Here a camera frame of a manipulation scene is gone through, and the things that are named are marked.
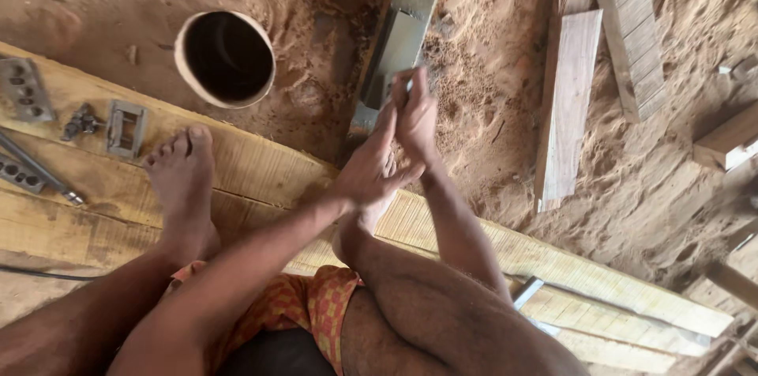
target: metal plate with holes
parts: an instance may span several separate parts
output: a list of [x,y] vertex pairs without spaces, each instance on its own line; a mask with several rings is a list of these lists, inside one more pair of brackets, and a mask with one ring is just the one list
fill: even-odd
[[123,100],[111,100],[105,150],[119,157],[136,159],[142,146],[147,108]]
[[0,154],[0,179],[6,180],[34,194],[39,194],[45,186],[43,180],[37,177],[28,167],[3,154]]
[[55,112],[31,59],[0,59],[0,82],[5,94],[16,106],[18,119],[26,122],[55,119]]

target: black cable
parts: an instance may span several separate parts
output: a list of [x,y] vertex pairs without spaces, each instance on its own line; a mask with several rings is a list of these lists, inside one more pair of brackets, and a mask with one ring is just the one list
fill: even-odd
[[66,274],[50,274],[47,272],[34,271],[30,269],[24,269],[19,267],[9,267],[8,265],[0,265],[0,271],[12,272],[14,274],[26,274],[33,276],[43,276],[46,278],[58,278],[60,280],[71,281],[93,281],[100,278],[99,276],[78,276],[78,275],[66,275]]

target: orange checkered cloth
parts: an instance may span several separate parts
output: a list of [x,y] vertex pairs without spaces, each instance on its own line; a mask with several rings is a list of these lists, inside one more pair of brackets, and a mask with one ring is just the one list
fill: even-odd
[[[166,294],[202,271],[206,263],[195,261],[180,269]],[[331,265],[318,268],[314,276],[279,274],[266,286],[242,317],[206,352],[213,372],[234,350],[261,330],[282,331],[302,327],[313,335],[318,349],[343,376],[340,337],[347,303],[360,282],[358,273]]]

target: cylindrical container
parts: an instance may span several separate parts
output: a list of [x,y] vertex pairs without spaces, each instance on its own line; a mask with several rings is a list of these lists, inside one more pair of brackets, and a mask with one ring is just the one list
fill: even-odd
[[174,46],[182,78],[202,99],[244,108],[271,89],[276,60],[263,27],[237,12],[198,13],[184,22]]

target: thigh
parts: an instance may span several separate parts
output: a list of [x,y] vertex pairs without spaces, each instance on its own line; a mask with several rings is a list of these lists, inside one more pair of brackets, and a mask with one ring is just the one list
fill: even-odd
[[341,336],[345,376],[393,374],[448,375],[436,357],[407,343],[387,323],[365,288],[357,288],[347,306]]

